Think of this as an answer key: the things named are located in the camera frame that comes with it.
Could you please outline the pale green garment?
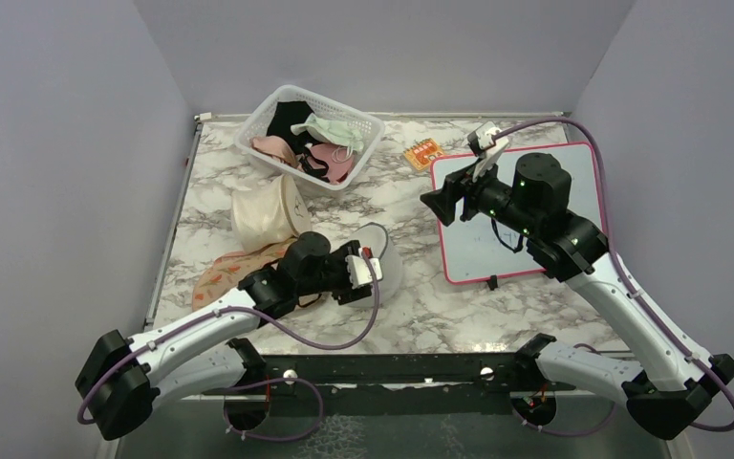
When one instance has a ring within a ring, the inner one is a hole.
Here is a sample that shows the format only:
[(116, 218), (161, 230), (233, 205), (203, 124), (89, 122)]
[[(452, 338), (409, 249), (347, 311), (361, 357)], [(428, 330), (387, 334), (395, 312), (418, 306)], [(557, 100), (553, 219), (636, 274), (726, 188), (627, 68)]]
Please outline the pale green garment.
[(361, 152), (365, 147), (363, 134), (343, 120), (328, 120), (310, 114), (305, 121), (293, 124), (294, 135), (309, 134), (319, 142), (332, 143), (345, 147), (349, 152)]

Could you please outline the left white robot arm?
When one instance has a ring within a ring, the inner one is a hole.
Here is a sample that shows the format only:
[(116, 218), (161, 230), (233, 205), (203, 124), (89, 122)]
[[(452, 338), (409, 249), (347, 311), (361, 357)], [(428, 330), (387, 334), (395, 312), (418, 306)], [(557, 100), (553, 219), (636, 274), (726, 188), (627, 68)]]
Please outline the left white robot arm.
[(76, 420), (115, 440), (171, 400), (222, 386), (250, 392), (262, 380), (258, 358), (217, 352), (216, 345), (265, 325), (309, 344), (279, 318), (309, 295), (330, 294), (339, 304), (370, 297), (378, 306), (382, 278), (379, 258), (359, 241), (332, 250), (324, 235), (304, 232), (281, 258), (247, 273), (203, 309), (129, 338), (118, 330), (99, 337), (75, 380), (82, 398)]

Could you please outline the dusty pink black-trimmed bra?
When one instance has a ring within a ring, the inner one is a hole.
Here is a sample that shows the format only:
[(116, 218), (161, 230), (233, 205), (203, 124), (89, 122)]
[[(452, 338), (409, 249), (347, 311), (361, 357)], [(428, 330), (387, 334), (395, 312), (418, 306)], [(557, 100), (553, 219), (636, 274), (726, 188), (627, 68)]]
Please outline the dusty pink black-trimmed bra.
[(338, 185), (350, 174), (355, 155), (332, 143), (310, 145), (297, 157), (298, 169), (323, 183)]

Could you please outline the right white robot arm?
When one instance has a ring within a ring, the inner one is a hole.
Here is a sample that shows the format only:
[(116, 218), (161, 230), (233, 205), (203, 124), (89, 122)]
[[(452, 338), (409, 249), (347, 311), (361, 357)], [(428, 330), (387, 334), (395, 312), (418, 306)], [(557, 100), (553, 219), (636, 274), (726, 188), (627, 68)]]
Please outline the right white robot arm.
[(511, 184), (495, 168), (471, 164), (446, 176), (421, 201), (443, 225), (477, 214), (518, 232), (522, 246), (547, 277), (569, 286), (610, 324), (633, 354), (619, 361), (577, 350), (540, 334), (515, 355), (513, 376), (535, 389), (567, 383), (626, 408), (662, 440), (694, 426), (734, 378), (734, 360), (696, 347), (672, 328), (611, 250), (607, 236), (569, 209), (572, 178), (547, 153), (528, 153)]

